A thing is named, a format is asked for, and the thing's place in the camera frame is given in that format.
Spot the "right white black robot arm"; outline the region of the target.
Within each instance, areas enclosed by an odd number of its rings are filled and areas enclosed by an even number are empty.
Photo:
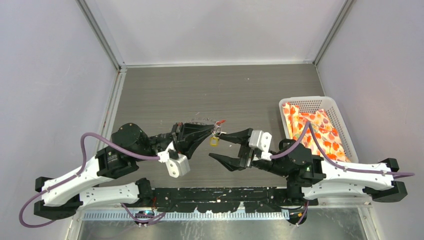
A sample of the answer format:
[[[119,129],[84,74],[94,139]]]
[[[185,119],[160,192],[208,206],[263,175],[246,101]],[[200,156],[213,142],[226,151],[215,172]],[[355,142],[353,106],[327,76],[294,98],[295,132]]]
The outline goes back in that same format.
[[[379,203],[396,203],[408,194],[405,183],[395,179],[399,165],[394,158],[376,164],[332,161],[312,154],[301,144],[295,145],[293,140],[282,140],[287,146],[279,151],[280,157],[273,158],[272,135],[268,132],[248,128],[222,133],[219,138],[239,144],[238,155],[210,153],[211,158],[230,172],[254,167],[286,179],[283,195],[291,205],[325,197],[362,196]]]

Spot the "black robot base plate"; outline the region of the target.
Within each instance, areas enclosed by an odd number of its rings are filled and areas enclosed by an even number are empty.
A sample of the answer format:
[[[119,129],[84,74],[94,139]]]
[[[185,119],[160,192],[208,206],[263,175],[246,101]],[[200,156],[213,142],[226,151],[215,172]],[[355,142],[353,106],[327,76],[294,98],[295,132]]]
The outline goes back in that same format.
[[[303,198],[289,197],[278,187],[181,187],[155,188],[141,195],[130,208],[154,208],[166,213],[234,213],[244,207],[246,213],[276,213],[305,206]]]

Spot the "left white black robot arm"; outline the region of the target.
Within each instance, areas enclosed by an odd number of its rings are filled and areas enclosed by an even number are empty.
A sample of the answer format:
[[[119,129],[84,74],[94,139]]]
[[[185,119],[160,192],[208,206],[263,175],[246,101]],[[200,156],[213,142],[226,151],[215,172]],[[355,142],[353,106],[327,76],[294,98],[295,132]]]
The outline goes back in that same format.
[[[135,123],[126,123],[105,140],[105,148],[93,157],[83,157],[81,166],[57,178],[39,177],[35,189],[40,200],[33,213],[48,220],[61,220],[88,207],[139,204],[148,207],[154,199],[150,182],[139,179],[104,187],[139,169],[139,162],[157,161],[173,178],[190,171],[189,160],[208,137],[221,132],[218,124],[175,123],[168,133],[148,136]]]

